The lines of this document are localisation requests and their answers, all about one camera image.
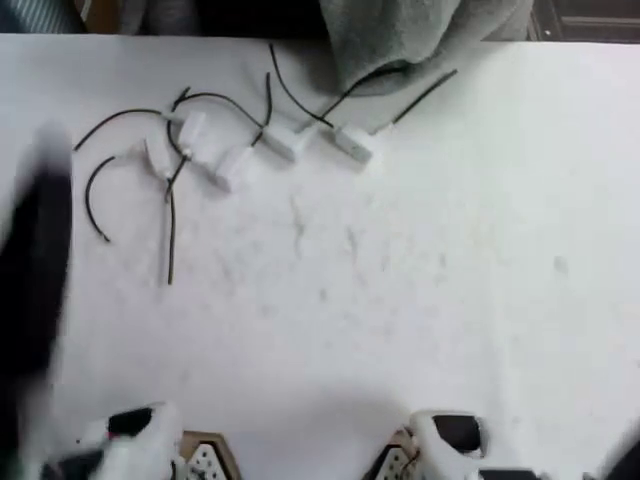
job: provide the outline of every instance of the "white surface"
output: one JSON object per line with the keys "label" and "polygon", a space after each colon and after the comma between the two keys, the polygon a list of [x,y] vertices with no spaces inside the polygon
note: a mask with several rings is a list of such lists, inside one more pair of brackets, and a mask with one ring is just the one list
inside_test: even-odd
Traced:
{"label": "white surface", "polygon": [[[327,52],[279,51],[291,89],[326,106]],[[171,288],[163,186],[144,166],[96,182],[113,245],[81,207],[91,169],[162,123],[130,117],[89,141],[74,160],[57,445],[173,399],[187,427],[227,435],[249,480],[352,480],[410,411],[445,408],[486,417],[505,456],[565,478],[594,470],[640,413],[640,49],[471,58],[394,129],[380,169],[360,172],[323,135],[296,165],[258,146],[261,181],[242,195],[185,168]],[[45,119],[62,115],[77,140],[186,85],[261,116],[270,68],[265,43],[225,39],[10,36],[0,61],[4,202]],[[373,130],[427,82],[332,119]],[[306,121],[277,86],[274,102],[279,121]],[[226,105],[184,108],[210,113],[221,152],[255,134]]]}

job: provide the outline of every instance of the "dark background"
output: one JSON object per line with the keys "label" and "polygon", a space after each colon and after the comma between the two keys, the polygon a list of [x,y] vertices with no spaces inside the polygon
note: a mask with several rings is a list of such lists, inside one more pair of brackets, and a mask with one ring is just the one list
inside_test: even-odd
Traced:
{"label": "dark background", "polygon": [[640,0],[536,0],[531,40],[640,43]]}

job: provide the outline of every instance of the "white connector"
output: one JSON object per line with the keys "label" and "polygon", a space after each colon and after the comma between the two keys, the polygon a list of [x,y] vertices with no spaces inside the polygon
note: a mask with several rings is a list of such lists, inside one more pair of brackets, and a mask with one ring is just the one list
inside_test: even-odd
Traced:
{"label": "white connector", "polygon": [[249,182],[252,158],[253,147],[233,147],[212,172],[214,183],[228,193],[239,190]]}
{"label": "white connector", "polygon": [[164,132],[155,131],[147,135],[144,139],[145,156],[153,170],[153,173],[160,180],[165,181],[173,174],[169,145]]}
{"label": "white connector", "polygon": [[390,125],[377,131],[373,135],[362,128],[346,124],[334,130],[336,145],[354,160],[366,164],[382,151],[381,134]]}
{"label": "white connector", "polygon": [[178,146],[185,154],[193,152],[198,139],[206,129],[207,115],[203,112],[191,112],[182,124],[178,135]]}
{"label": "white connector", "polygon": [[282,124],[272,123],[265,127],[264,139],[277,153],[295,162],[300,158],[317,131],[318,126],[315,123],[300,133],[295,133]]}

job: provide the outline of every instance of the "perforated metal plate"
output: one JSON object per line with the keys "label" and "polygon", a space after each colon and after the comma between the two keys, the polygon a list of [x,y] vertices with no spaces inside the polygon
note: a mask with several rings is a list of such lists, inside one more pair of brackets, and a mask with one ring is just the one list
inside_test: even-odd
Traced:
{"label": "perforated metal plate", "polygon": [[227,480],[220,459],[211,445],[198,446],[187,462],[185,480]]}
{"label": "perforated metal plate", "polygon": [[416,468],[416,462],[411,462],[401,447],[391,448],[387,452],[375,480],[410,480]]}

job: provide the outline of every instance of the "black blurred object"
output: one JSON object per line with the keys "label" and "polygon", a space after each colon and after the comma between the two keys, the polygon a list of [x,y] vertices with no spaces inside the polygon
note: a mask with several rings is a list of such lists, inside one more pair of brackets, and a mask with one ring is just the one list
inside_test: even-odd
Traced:
{"label": "black blurred object", "polygon": [[318,0],[195,0],[202,35],[328,39]]}
{"label": "black blurred object", "polygon": [[604,480],[632,480],[640,479],[640,433],[636,432],[636,438],[629,449],[623,453],[611,472]]}
{"label": "black blurred object", "polygon": [[459,453],[482,449],[480,425],[473,415],[435,415],[433,421],[440,438]]}
{"label": "black blurred object", "polygon": [[25,394],[49,369],[71,242],[71,149],[43,135],[0,250],[0,476],[20,448]]}

